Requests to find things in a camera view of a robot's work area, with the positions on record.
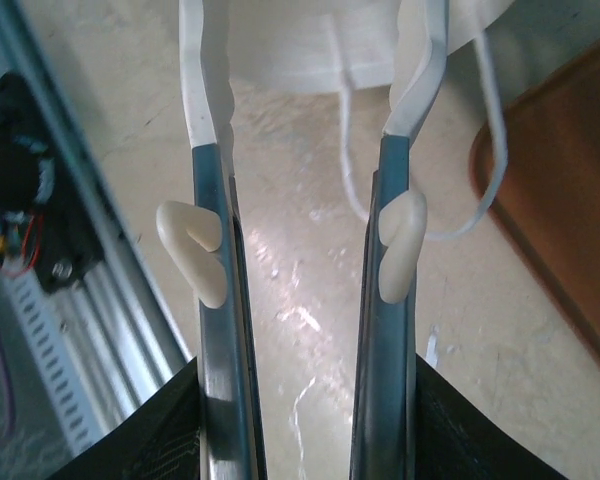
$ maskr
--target brown tray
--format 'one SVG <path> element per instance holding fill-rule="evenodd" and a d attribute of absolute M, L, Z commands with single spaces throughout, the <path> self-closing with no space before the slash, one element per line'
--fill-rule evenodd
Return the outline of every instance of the brown tray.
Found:
<path fill-rule="evenodd" d="M 491 209 L 600 361 L 600 42 L 505 111 L 509 168 Z M 487 126 L 470 172 L 485 191 Z"/>

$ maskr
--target tiled floor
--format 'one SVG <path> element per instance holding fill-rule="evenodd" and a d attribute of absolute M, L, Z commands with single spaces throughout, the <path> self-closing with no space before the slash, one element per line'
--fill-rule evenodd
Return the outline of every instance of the tiled floor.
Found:
<path fill-rule="evenodd" d="M 195 349 L 192 294 L 155 231 L 166 199 L 192 196 L 179 92 L 177 0 L 27 0 L 61 83 L 131 228 Z M 493 28 L 511 99 L 600 36 L 600 0 L 519 0 Z M 272 479 L 346 478 L 364 227 L 337 165 L 335 96 L 234 82 L 235 162 L 247 241 L 258 373 Z M 387 90 L 357 93 L 355 174 L 365 203 Z M 477 202 L 467 156 L 484 121 L 471 48 L 413 149 L 430 226 Z M 600 478 L 600 370 L 489 219 L 428 243 L 419 267 L 417 346 L 437 338 L 438 371 L 516 440 L 570 478 Z"/>

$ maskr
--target red wire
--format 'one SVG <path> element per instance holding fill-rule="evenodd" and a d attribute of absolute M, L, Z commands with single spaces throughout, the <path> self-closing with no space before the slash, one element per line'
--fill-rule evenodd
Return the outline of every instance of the red wire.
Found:
<path fill-rule="evenodd" d="M 36 263 L 38 262 L 38 257 L 40 256 L 40 243 L 41 243 L 41 239 L 42 239 L 43 221 L 44 221 L 44 217 L 42 215 L 34 216 L 31 219 L 31 222 L 29 222 L 27 231 L 24 234 L 24 239 L 22 240 L 22 258 L 26 258 L 27 244 L 29 243 L 29 237 L 31 236 L 31 231 L 33 230 L 33 224 L 36 223 L 38 225 L 38 238 L 36 239 L 36 247 L 35 247 L 36 249 L 33 252 L 33 257 L 31 258 L 29 265 L 27 265 L 25 268 L 23 268 L 19 272 L 14 272 L 14 273 L 8 272 L 6 270 L 2 270 L 2 273 L 4 273 L 7 277 L 9 277 L 9 278 L 21 277 L 25 273 L 31 271 L 31 269 L 36 266 Z"/>

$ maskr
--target metal rail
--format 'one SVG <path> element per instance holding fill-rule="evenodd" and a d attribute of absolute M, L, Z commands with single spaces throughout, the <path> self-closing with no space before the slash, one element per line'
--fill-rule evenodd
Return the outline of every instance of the metal rail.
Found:
<path fill-rule="evenodd" d="M 202 467 L 210 479 L 264 480 L 267 473 L 244 245 L 235 183 L 233 176 L 223 171 L 217 145 L 193 149 L 193 178 L 196 205 L 220 218 L 222 244 L 216 257 L 229 280 L 227 300 L 220 308 L 200 302 Z"/>
<path fill-rule="evenodd" d="M 191 355 L 16 0 L 0 0 L 0 78 L 7 72 L 26 80 L 105 252 L 76 288 L 51 297 L 31 294 L 29 302 L 30 311 L 39 312 L 38 331 L 49 333 L 54 351 L 66 353 L 58 357 L 66 388 L 88 399 L 80 403 L 83 417 L 97 419 L 90 442 L 74 442 L 78 454 L 133 413 Z M 14 288 L 26 284 L 34 292 L 35 283 L 31 274 Z M 12 292 L 16 310 L 18 292 Z M 55 387 L 47 388 L 53 400 Z M 54 406 L 62 423 L 66 408 Z"/>
<path fill-rule="evenodd" d="M 378 271 L 386 248 L 380 211 L 409 187 L 409 139 L 387 135 L 380 146 L 363 272 L 351 446 L 352 480 L 411 479 L 415 469 L 415 281 L 407 298 L 380 298 Z"/>

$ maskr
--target white cable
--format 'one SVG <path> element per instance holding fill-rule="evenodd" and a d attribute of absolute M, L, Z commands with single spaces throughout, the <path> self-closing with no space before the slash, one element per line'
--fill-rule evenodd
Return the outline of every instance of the white cable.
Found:
<path fill-rule="evenodd" d="M 484 30 L 473 40 L 473 45 L 478 59 L 478 68 L 480 70 L 480 83 L 487 106 L 487 119 L 494 151 L 495 167 L 491 174 L 489 187 L 484 192 L 476 213 L 462 227 L 454 232 L 437 233 L 429 232 L 426 235 L 427 240 L 450 240 L 458 238 L 465 233 L 470 232 L 478 224 L 480 219 L 487 213 L 489 207 L 496 198 L 498 189 L 504 179 L 507 170 L 508 151 L 507 151 L 507 130 L 502 114 L 502 105 L 500 95 L 498 94 L 498 82 L 496 80 L 495 70 L 493 68 L 493 59 L 489 49 L 489 42 Z"/>
<path fill-rule="evenodd" d="M 345 65 L 334 15 L 330 14 L 325 18 L 333 61 L 338 71 L 338 98 L 340 103 L 340 171 L 342 173 L 342 184 L 349 205 L 360 220 L 366 223 L 369 220 L 369 212 L 362 206 L 358 199 L 353 181 L 351 157 L 349 156 L 349 142 L 351 137 L 351 95 L 353 92 L 353 84 Z"/>

